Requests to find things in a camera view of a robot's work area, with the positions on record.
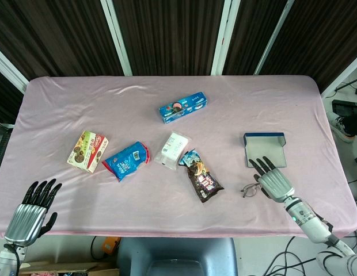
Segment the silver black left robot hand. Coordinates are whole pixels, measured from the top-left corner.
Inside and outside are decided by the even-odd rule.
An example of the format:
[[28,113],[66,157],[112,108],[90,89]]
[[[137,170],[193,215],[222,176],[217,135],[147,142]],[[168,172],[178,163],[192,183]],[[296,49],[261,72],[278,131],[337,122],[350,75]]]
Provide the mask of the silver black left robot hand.
[[58,214],[53,212],[48,222],[45,219],[61,187],[56,179],[30,185],[5,232],[4,238],[9,244],[28,247],[52,229]]

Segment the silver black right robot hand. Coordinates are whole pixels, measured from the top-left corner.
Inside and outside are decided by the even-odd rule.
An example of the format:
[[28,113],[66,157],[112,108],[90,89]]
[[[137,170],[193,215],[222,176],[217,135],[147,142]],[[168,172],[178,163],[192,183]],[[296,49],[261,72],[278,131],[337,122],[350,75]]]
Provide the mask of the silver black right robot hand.
[[282,203],[294,195],[291,182],[266,156],[248,161],[257,172],[253,176],[255,181],[260,184],[261,190],[268,198]]

